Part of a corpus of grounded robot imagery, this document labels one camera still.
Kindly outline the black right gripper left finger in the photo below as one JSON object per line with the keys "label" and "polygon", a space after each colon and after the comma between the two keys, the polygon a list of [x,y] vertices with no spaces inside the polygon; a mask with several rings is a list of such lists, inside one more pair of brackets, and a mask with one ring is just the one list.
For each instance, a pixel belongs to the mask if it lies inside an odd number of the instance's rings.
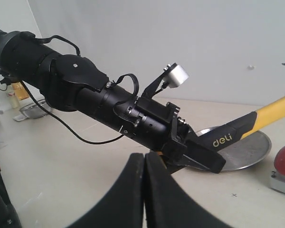
{"label": "black right gripper left finger", "polygon": [[132,153],[109,191],[70,228],[141,228],[144,155]]}

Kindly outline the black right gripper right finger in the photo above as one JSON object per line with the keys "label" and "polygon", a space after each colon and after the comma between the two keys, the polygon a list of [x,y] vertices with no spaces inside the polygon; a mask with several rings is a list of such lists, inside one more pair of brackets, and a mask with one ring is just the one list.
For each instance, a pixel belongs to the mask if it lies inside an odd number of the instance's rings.
{"label": "black right gripper right finger", "polygon": [[145,211],[148,228],[229,228],[194,201],[154,152],[145,155]]}

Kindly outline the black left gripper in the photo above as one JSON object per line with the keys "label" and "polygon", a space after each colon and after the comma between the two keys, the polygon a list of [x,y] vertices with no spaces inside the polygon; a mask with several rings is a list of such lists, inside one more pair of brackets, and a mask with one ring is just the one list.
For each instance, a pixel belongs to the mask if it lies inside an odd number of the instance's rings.
{"label": "black left gripper", "polygon": [[127,97],[114,103],[114,117],[122,135],[162,152],[178,165],[220,173],[226,160],[219,153],[194,141],[184,141],[188,126],[179,123],[179,110],[173,103],[162,105],[145,97]]}

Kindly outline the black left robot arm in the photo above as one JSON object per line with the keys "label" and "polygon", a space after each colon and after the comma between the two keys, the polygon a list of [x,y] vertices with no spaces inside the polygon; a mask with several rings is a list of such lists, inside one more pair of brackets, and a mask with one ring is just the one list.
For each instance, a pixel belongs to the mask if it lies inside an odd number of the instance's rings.
{"label": "black left robot arm", "polygon": [[30,32],[0,29],[0,74],[37,88],[64,112],[79,111],[175,163],[186,156],[219,173],[225,159],[202,145],[178,117],[179,107],[147,94],[131,94],[109,80],[88,58],[62,55]]}

